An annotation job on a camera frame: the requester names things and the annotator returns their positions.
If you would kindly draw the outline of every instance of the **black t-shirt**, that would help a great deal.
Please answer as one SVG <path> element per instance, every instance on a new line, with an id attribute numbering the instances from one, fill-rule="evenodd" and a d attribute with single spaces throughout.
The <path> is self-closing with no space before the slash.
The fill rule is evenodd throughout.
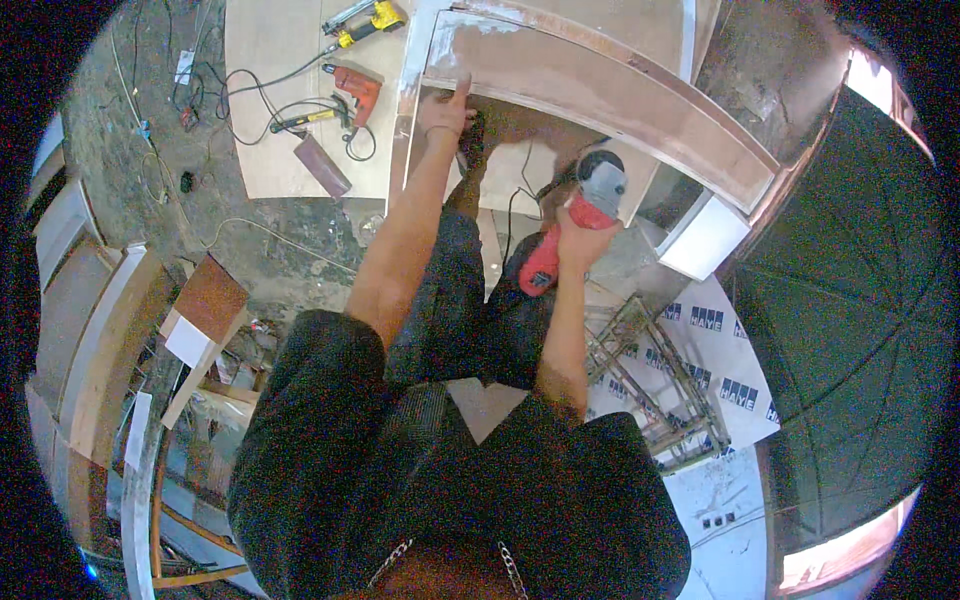
<path id="1" fill-rule="evenodd" d="M 531 598 L 683 588 L 689 541 L 631 415 L 571 431 L 528 396 L 477 446 L 448 397 L 392 394 L 383 368 L 372 328 L 325 311 L 298 317 L 276 361 L 228 499 L 273 598 L 363 588 L 410 538 L 503 541 Z M 411 410 L 437 425 L 405 426 Z"/>

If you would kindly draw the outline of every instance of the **chain necklace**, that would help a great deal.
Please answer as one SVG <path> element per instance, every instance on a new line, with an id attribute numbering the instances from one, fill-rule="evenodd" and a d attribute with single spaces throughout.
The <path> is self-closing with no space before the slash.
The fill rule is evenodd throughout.
<path id="1" fill-rule="evenodd" d="M 414 545 L 414 539 L 410 538 L 409 540 L 402 541 L 399 546 L 394 548 L 394 551 L 390 553 L 390 556 L 387 557 L 387 560 L 376 570 L 371 577 L 370 582 L 367 583 L 368 588 L 372 588 L 373 584 L 376 583 L 376 580 L 380 579 L 380 575 L 383 574 L 388 568 L 393 566 L 398 558 L 403 556 L 403 553 L 410 549 L 410 546 Z M 520 579 L 520 572 L 516 569 L 516 563 L 514 562 L 514 557 L 511 556 L 510 550 L 507 548 L 507 544 L 502 541 L 496 543 L 496 547 L 500 550 L 500 558 L 503 559 L 504 565 L 507 567 L 507 577 L 510 578 L 510 583 L 514 587 L 514 593 L 519 600 L 529 600 L 527 596 L 527 589 L 523 586 L 523 580 Z"/>

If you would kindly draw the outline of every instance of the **red electric drill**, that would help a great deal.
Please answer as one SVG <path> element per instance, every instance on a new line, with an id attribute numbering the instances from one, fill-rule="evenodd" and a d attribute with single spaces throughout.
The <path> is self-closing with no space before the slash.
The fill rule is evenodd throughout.
<path id="1" fill-rule="evenodd" d="M 367 119 L 370 118 L 373 107 L 376 106 L 376 99 L 380 95 L 380 87 L 383 84 L 360 71 L 354 71 L 345 66 L 327 62 L 323 69 L 333 76 L 334 84 L 338 89 L 344 90 L 356 99 L 353 107 L 356 108 L 357 114 L 353 117 L 353 127 L 359 129 L 367 125 Z"/>
<path id="2" fill-rule="evenodd" d="M 579 184 L 568 206 L 573 223 L 580 228 L 613 227 L 620 198 L 627 191 L 627 176 L 620 157 L 609 150 L 595 150 L 583 156 L 569 171 L 566 179 L 575 177 Z M 552 187 L 563 182 L 563 179 L 556 181 Z M 554 225 L 520 267 L 520 289 L 528 296 L 539 296 L 557 281 L 559 242 L 560 225 Z"/>

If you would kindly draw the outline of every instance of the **hand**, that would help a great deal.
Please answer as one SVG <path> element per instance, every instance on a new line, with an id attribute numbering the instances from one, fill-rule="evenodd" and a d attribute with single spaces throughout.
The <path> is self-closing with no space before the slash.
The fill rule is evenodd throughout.
<path id="1" fill-rule="evenodd" d="M 468 120 L 476 114 L 476 110 L 467 109 L 469 90 L 470 75 L 467 75 L 457 82 L 457 89 L 452 96 L 444 98 L 435 92 L 423 99 L 417 119 L 428 141 L 440 132 L 452 136 L 454 141 L 460 139 Z"/>
<path id="2" fill-rule="evenodd" d="M 560 270 L 580 276 L 604 255 L 613 237 L 623 230 L 623 223 L 619 221 L 606 229 L 577 227 L 570 218 L 570 211 L 563 206 L 557 208 L 557 222 L 560 224 L 560 242 L 557 245 Z"/>

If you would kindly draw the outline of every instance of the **yellow nail gun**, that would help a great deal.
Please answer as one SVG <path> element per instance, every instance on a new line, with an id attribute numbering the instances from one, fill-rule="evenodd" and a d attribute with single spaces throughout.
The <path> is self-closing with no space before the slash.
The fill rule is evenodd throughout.
<path id="1" fill-rule="evenodd" d="M 370 22 L 353 30 L 347 29 L 348 21 L 361 13 L 370 14 Z M 323 24 L 325 35 L 337 37 L 336 42 L 324 48 L 324 54 L 328 55 L 341 48 L 349 48 L 370 34 L 380 31 L 389 33 L 404 25 L 406 22 L 396 12 L 390 0 L 361 0 Z"/>

